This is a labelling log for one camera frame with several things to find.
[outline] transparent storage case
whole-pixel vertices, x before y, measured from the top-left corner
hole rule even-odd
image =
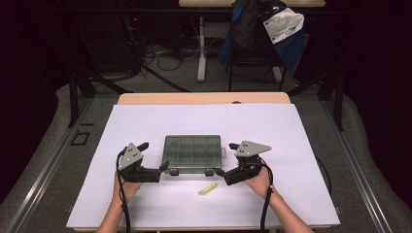
[[[221,136],[166,136],[162,162],[169,160],[166,174],[205,174],[213,176],[213,167],[222,168]]]

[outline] forearm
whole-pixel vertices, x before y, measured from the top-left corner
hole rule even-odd
[[[306,223],[291,209],[283,197],[277,192],[273,192],[269,202],[270,208],[282,224],[287,233],[313,232]]]
[[[96,232],[98,233],[116,233],[118,232],[119,223],[121,220],[121,215],[123,213],[123,208],[121,206],[121,201],[112,200],[101,222],[99,228]]]

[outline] white desk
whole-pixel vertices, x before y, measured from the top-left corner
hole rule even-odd
[[[243,104],[226,104],[232,101]],[[299,115],[285,93],[124,94],[120,102],[124,105],[114,106],[67,227],[99,226],[112,197],[116,157],[123,147],[149,142],[142,165],[157,168],[164,137],[174,134],[221,135],[227,151],[225,170],[237,162],[229,143],[249,140],[271,146],[260,156],[297,214],[312,227],[340,223]],[[197,194],[212,182],[218,182],[215,189]],[[160,183],[143,184],[129,211],[131,226],[142,231],[258,229],[262,206],[263,200],[244,183],[227,186],[218,176],[162,174]],[[125,226],[124,219],[120,226]],[[280,227],[271,210],[266,227]]]
[[[179,0],[179,6],[187,8],[230,8],[233,2],[234,0]],[[302,8],[323,7],[325,5],[324,0],[283,0],[283,2],[288,7]],[[197,81],[203,83],[206,76],[205,22],[203,17],[200,17],[199,27],[200,55]]]

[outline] silver triangular bracket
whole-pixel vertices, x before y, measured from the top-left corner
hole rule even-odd
[[[234,155],[239,157],[250,157],[258,153],[262,153],[268,150],[272,150],[271,147],[263,144],[257,144],[249,141],[242,141],[242,143],[237,148]]]
[[[131,164],[143,159],[143,154],[139,151],[134,144],[129,143],[128,147],[126,148],[123,157],[121,158],[121,162],[119,165],[119,170],[123,170],[124,168],[130,166]]]

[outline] chair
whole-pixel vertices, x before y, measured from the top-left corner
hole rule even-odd
[[[254,42],[250,49],[242,49],[234,47],[232,55],[227,61],[225,71],[229,69],[229,84],[228,91],[231,91],[233,83],[233,66],[236,67],[268,67],[271,71],[272,67],[283,67],[282,79],[279,84],[279,91],[282,91],[287,68],[278,55],[275,47],[271,42],[259,43]]]

